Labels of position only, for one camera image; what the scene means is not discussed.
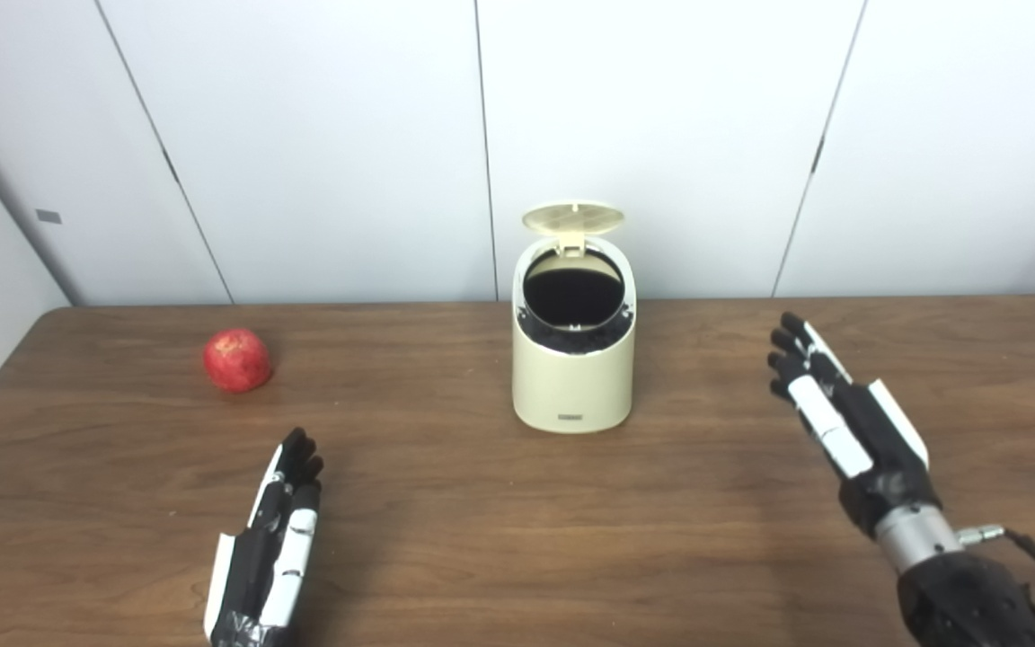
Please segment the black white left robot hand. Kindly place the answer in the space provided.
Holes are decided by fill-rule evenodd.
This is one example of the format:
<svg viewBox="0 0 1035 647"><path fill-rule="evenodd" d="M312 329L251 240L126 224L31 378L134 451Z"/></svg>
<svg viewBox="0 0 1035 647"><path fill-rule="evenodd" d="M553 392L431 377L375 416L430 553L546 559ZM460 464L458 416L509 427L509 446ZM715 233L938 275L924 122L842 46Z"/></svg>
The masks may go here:
<svg viewBox="0 0 1035 647"><path fill-rule="evenodd" d="M323 466L305 430L291 430L271 455L243 531L218 537L204 611L212 646L292 646Z"/></svg>

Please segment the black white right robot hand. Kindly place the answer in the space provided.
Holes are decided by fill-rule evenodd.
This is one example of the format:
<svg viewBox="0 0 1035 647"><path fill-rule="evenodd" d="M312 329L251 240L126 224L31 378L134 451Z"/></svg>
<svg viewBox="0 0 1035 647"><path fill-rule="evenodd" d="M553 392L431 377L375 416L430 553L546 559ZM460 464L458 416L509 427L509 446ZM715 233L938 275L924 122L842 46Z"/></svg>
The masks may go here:
<svg viewBox="0 0 1035 647"><path fill-rule="evenodd" d="M859 384L817 328L783 312L771 332L771 392L792 406L838 476L838 500L867 537L897 509L942 503L916 427L880 380Z"/></svg>

